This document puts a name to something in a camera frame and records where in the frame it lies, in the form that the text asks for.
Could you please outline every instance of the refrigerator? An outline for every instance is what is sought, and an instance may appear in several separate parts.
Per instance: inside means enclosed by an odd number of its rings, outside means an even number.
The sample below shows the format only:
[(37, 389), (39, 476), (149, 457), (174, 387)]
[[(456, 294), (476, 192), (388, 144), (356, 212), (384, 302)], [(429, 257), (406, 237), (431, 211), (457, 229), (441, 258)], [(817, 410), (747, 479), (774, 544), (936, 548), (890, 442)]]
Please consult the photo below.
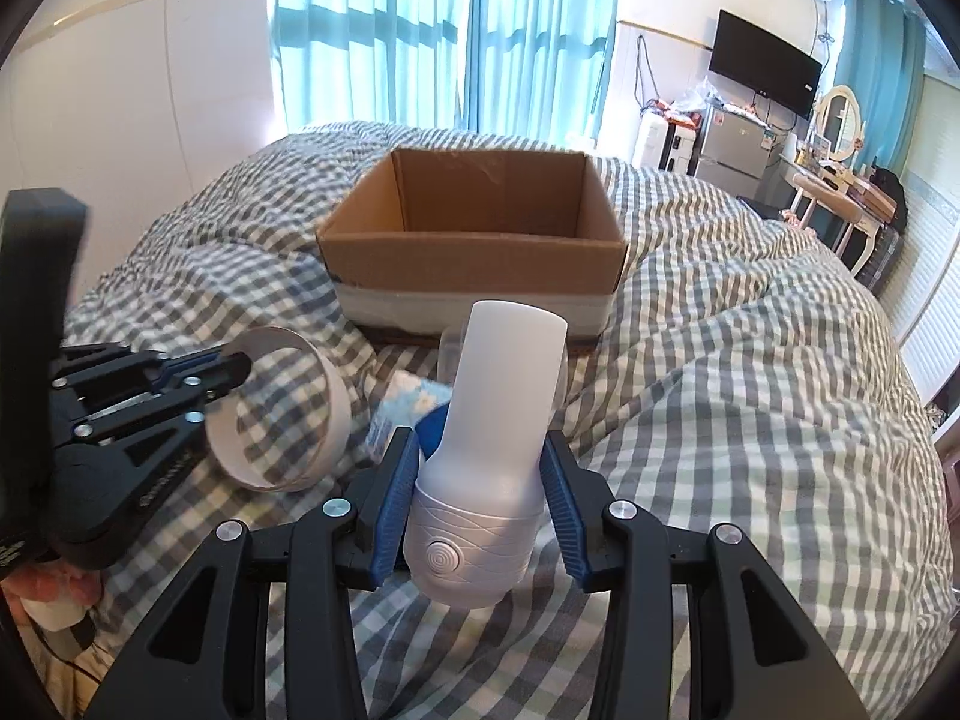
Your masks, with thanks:
[(701, 127), (693, 175), (734, 197), (752, 200), (772, 146), (765, 127), (722, 108), (710, 108)]

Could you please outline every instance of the plastic bag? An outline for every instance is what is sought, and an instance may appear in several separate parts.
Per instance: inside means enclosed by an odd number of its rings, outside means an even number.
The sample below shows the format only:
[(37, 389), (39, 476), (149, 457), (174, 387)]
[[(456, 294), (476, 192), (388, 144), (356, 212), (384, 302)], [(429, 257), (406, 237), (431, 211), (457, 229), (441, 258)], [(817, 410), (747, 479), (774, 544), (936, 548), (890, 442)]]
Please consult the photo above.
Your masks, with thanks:
[(723, 98), (708, 79), (703, 79), (696, 86), (683, 92), (670, 107), (675, 111), (693, 113), (707, 110), (711, 103), (723, 105)]

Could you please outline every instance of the blue curtain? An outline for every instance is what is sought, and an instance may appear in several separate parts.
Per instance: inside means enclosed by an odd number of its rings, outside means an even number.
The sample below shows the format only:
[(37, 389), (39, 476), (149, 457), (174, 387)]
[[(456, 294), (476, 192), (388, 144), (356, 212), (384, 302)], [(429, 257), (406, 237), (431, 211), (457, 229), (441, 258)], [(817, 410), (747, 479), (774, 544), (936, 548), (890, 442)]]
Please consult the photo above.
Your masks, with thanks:
[(847, 23), (836, 83), (853, 89), (866, 122), (855, 170), (871, 165), (900, 175), (923, 90), (926, 32), (896, 0), (845, 0)]
[(290, 129), (374, 119), (569, 146), (599, 128), (616, 0), (275, 2)]
[(457, 0), (275, 0), (287, 127), (374, 119), (453, 127)]
[(616, 0), (472, 0), (466, 126), (561, 146), (595, 137), (615, 23)]

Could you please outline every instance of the gray checkered comforter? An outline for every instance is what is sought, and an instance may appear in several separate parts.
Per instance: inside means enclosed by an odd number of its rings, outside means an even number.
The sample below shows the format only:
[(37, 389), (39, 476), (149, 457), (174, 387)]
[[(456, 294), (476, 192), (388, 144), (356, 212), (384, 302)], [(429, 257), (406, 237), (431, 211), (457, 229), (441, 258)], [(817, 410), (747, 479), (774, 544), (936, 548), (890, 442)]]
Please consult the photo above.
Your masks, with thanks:
[[(338, 124), (268, 146), (157, 220), (72, 311), (70, 341), (194, 351), (252, 325), (309, 337), (350, 388), (354, 432), (335, 476), (368, 463), (371, 410), (394, 370), (341, 316), (314, 224), (393, 146), (535, 143)], [(630, 250), (597, 351), (571, 361), (563, 423), (582, 464), (662, 521), (741, 525), (800, 600), (872, 715), (892, 717), (949, 638), (952, 556), (929, 428), (880, 306), (819, 242), (691, 178), (597, 167)], [(322, 420), (317, 372), (278, 355), (245, 389), (251, 457), (290, 470)], [(221, 520), (287, 522), (325, 498), (240, 490), (204, 461), (107, 572), (99, 644), (116, 652)], [(282, 598), (267, 652), (284, 717)], [(544, 519), (524, 582), (490, 610), (431, 604), (401, 576), (353, 599), (371, 717), (586, 716), (606, 613), (563, 571)], [(688, 631), (675, 598), (674, 717), (686, 716)]]

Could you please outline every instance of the black bag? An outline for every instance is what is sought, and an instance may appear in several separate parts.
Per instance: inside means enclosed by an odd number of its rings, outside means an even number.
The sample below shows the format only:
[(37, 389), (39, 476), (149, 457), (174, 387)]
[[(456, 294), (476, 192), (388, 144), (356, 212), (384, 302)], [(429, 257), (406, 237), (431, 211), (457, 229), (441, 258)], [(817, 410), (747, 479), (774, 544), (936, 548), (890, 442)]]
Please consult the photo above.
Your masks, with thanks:
[(886, 167), (877, 167), (870, 179), (870, 183), (880, 191), (885, 191), (890, 199), (896, 203), (896, 213), (890, 221), (890, 226), (903, 235), (906, 232), (906, 194), (904, 194), (904, 185), (899, 178), (891, 173)]

